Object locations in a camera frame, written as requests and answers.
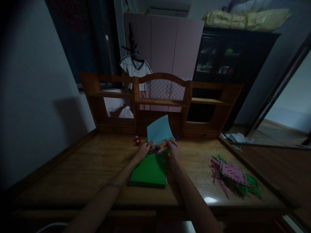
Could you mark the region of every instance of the pile of plastic strips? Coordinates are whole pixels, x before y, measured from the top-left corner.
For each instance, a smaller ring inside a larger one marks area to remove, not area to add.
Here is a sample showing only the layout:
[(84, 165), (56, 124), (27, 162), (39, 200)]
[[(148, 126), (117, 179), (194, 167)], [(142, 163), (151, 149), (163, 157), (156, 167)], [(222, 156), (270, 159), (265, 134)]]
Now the pile of plastic strips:
[(247, 196), (248, 192), (259, 198), (262, 197), (262, 191), (260, 190), (262, 187), (257, 179), (239, 170), (238, 165), (227, 163), (220, 155), (217, 157), (212, 156), (210, 161), (212, 162), (213, 178), (218, 181), (227, 198), (229, 198), (228, 189), (239, 197)]

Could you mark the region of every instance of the desk surface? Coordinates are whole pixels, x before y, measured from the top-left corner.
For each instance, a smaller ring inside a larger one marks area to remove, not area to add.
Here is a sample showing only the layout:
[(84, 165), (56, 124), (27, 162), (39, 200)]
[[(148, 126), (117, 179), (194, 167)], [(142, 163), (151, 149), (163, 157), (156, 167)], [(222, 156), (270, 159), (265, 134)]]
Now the desk surface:
[[(226, 161), (236, 163), (246, 173), (252, 173), (217, 139), (182, 138), (178, 143), (182, 147), (182, 165), (209, 206), (285, 209), (285, 205), (262, 183), (262, 199), (252, 194), (242, 199), (231, 191), (230, 198), (226, 197), (218, 182), (213, 183), (209, 161), (211, 155), (221, 155)], [(134, 144), (132, 135), (97, 134), (23, 192), (15, 200), (15, 205), (32, 208), (83, 207), (108, 179), (127, 164), (137, 150)], [(114, 208), (183, 206), (169, 163), (167, 179), (166, 189), (124, 186)]]

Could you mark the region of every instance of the white shirt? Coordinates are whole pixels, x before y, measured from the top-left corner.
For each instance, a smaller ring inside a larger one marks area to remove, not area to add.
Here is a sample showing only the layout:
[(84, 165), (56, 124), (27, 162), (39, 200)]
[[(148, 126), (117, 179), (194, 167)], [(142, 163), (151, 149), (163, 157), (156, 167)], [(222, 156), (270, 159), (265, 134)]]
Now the white shirt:
[[(144, 61), (144, 62), (139, 62), (136, 60), (132, 60), (131, 57), (123, 57), (120, 66), (124, 71), (127, 73), (128, 76), (130, 77), (143, 77), (146, 76), (147, 74), (152, 74), (152, 71), (149, 67), (149, 64)], [(139, 91), (146, 91), (146, 83), (140, 83), (139, 84)]]

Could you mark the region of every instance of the wooden desk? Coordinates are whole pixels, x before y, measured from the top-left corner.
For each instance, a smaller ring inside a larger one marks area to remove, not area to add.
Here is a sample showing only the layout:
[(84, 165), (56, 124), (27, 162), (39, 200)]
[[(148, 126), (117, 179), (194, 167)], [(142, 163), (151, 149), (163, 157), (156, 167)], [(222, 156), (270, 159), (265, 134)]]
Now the wooden desk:
[[(210, 156), (221, 155), (246, 173), (253, 174), (218, 139), (182, 138), (178, 143), (182, 147), (182, 165), (218, 219), (267, 221), (288, 211), (284, 203), (262, 182), (262, 199), (252, 194), (242, 199), (231, 191), (230, 198), (226, 197), (218, 182), (213, 183)], [(108, 179), (127, 164), (137, 150), (134, 144), (132, 135), (95, 135), (19, 195), (14, 205), (32, 210), (81, 209)], [(172, 212), (185, 213), (181, 193), (169, 163), (167, 179), (165, 189), (124, 185), (112, 209), (156, 211), (158, 219), (167, 219)]]

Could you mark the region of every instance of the yellow bag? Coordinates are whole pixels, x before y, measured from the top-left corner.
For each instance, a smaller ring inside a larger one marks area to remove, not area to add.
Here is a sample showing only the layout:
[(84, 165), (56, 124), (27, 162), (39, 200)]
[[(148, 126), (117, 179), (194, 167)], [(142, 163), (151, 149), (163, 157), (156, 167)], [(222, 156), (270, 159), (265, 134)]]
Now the yellow bag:
[(291, 15), (289, 8), (247, 13), (245, 14), (247, 19), (245, 29), (249, 31), (272, 32), (281, 26)]
[(202, 20), (206, 26), (213, 28), (244, 29), (246, 24), (245, 16), (233, 15), (222, 10), (208, 12)]

